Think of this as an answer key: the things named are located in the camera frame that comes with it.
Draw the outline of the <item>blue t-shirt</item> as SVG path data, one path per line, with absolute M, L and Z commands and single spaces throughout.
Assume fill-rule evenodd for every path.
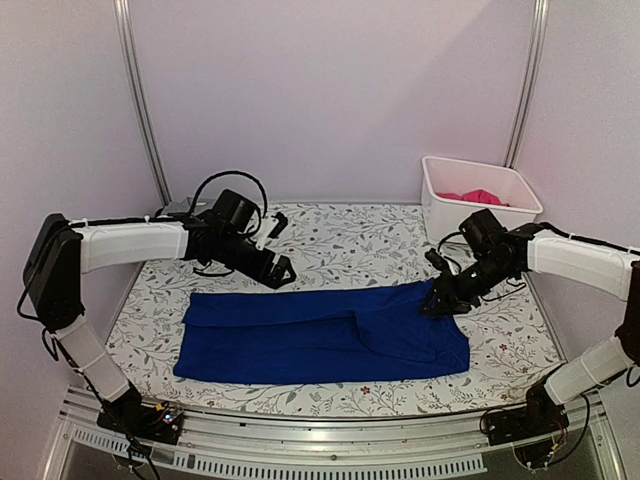
M 213 383 L 421 380 L 464 373 L 470 345 L 450 316 L 424 316 L 431 282 L 287 293 L 194 293 L 173 368 Z

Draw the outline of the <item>grey shirt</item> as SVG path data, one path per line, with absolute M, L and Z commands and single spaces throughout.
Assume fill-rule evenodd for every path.
M 199 201 L 193 202 L 192 197 L 186 197 L 181 201 L 172 201 L 160 210 L 160 216 L 187 216 L 195 213 L 202 204 Z

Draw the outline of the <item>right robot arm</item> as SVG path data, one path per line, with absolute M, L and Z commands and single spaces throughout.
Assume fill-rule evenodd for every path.
M 470 367 L 427 381 L 422 408 L 461 412 L 519 403 L 543 374 L 612 335 L 623 320 L 624 303 L 593 287 L 541 274 L 523 285 L 503 284 L 456 317 L 469 339 Z

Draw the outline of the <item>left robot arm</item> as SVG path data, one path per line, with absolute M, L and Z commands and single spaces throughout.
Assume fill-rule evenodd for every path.
M 291 260 L 268 249 L 279 218 L 244 232 L 206 215 L 71 221 L 49 215 L 24 268 L 20 299 L 33 313 L 71 368 L 86 382 L 128 434 L 148 426 L 141 395 L 108 353 L 106 342 L 88 319 L 84 288 L 96 272 L 154 261 L 219 263 L 270 289 L 295 281 Z

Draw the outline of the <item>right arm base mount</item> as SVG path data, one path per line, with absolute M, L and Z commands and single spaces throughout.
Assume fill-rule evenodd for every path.
M 490 446 L 512 445 L 515 460 L 528 470 L 548 468 L 564 445 L 569 419 L 563 407 L 551 404 L 487 409 L 479 420 Z

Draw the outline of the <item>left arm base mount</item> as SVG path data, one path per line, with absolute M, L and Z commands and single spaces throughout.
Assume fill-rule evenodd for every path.
M 138 439 L 177 445 L 184 424 L 184 409 L 163 401 L 145 405 L 136 396 L 123 396 L 115 402 L 105 402 L 97 425 Z

